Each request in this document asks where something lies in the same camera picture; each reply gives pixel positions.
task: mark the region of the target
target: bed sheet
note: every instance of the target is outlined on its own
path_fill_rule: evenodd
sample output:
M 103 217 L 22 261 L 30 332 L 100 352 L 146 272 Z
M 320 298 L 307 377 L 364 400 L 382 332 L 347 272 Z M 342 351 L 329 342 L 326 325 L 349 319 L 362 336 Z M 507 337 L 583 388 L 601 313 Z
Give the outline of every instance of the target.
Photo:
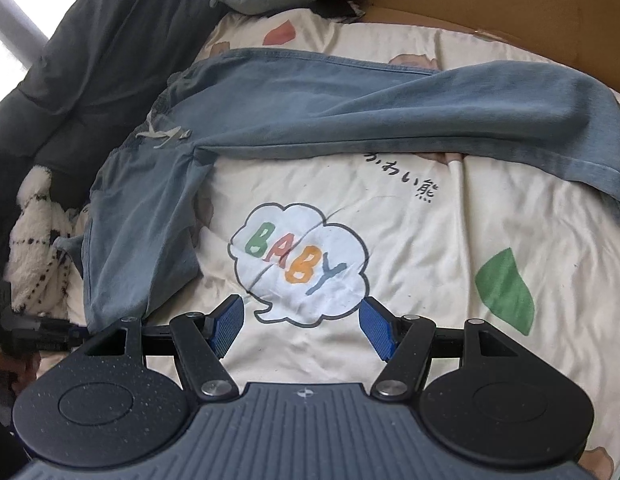
M 307 10 L 228 15 L 199 59 L 254 46 L 426 60 L 443 70 L 550 62 L 459 32 L 342 25 Z M 620 229 L 593 189 L 490 158 L 368 153 L 220 158 L 197 200 L 202 277 L 150 322 L 241 295 L 245 325 L 224 359 L 239 386 L 369 387 L 383 363 L 355 314 L 366 294 L 438 326 L 482 317 L 587 391 L 596 420 L 582 463 L 600 479 L 620 475 Z M 81 290 L 72 271 L 74 320 L 82 319 Z M 148 365 L 177 380 L 170 358 Z M 430 379 L 457 365 L 435 361 Z

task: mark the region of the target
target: speech bubble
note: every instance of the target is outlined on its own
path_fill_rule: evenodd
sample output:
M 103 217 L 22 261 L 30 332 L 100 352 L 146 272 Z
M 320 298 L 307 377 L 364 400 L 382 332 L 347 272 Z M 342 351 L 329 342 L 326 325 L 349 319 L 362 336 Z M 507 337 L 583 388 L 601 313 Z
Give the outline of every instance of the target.
M 363 240 L 308 204 L 258 206 L 228 252 L 238 282 L 267 306 L 255 312 L 263 323 L 312 328 L 352 314 L 369 292 Z

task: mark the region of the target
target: blue pants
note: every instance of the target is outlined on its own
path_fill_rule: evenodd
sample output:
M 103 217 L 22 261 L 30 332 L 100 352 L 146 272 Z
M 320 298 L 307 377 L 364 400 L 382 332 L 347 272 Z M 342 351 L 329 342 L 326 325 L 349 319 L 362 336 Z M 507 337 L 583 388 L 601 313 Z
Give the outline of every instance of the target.
M 525 62 L 435 72 L 234 50 L 174 79 L 100 170 L 82 245 L 90 330 L 147 316 L 197 275 L 193 199 L 216 155 L 364 152 L 523 162 L 596 187 L 620 223 L 620 106 L 583 73 Z

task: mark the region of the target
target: ribbed surface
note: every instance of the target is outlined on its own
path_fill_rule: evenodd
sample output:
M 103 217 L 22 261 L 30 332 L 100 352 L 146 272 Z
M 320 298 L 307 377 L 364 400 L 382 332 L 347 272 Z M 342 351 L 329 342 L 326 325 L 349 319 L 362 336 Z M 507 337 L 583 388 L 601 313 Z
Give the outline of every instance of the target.
M 237 298 L 215 322 L 215 333 L 210 339 L 210 347 L 219 359 L 225 357 L 227 351 L 243 327 L 245 310 L 243 300 Z
M 36 464 L 22 480 L 588 480 L 575 464 L 507 474 L 434 446 L 409 409 L 359 384 L 250 384 L 229 404 L 202 408 L 186 434 L 143 464 L 107 472 Z
M 359 326 L 372 343 L 376 353 L 383 361 L 389 361 L 396 345 L 392 341 L 392 329 L 381 314 L 372 308 L 366 300 L 359 304 Z

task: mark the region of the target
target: human hand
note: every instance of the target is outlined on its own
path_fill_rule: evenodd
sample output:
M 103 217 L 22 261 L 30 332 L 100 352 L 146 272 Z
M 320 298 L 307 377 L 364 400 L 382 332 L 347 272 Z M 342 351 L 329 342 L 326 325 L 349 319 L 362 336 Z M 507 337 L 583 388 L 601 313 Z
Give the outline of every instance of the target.
M 36 352 L 23 359 L 15 359 L 0 352 L 0 372 L 16 374 L 16 382 L 11 387 L 17 395 L 36 380 L 41 365 L 41 354 Z

